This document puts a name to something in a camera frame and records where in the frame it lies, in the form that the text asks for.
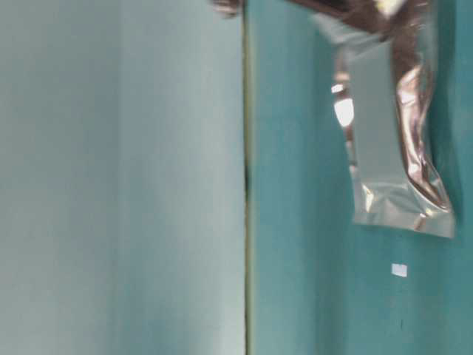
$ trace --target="teal wall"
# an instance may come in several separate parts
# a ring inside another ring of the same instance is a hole
[[[242,354],[240,20],[6,0],[0,30],[0,354]]]
[[[435,164],[454,240],[354,226],[333,50],[310,11],[249,0],[250,353],[471,354],[473,49],[467,0],[440,2]],[[407,264],[407,278],[391,274]]]

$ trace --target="white sticker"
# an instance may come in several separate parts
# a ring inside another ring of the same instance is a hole
[[[378,10],[386,17],[395,15],[406,0],[376,0]]]
[[[407,277],[407,265],[403,264],[392,264],[391,272],[395,276]]]

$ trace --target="small white label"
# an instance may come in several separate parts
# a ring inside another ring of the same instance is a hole
[[[392,264],[391,272],[395,276],[407,277],[407,265],[403,264]]]

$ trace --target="pale blue wall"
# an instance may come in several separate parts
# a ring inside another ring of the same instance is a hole
[[[241,19],[124,0],[123,354],[244,352]]]
[[[0,6],[0,354],[111,354],[119,6]]]
[[[206,1],[2,2],[0,354],[243,353],[240,32]]]

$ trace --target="silver foil packet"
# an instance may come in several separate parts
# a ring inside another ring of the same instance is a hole
[[[320,11],[316,23],[336,45],[332,93],[354,222],[454,237],[454,212],[426,133],[437,60],[434,2],[294,1]]]

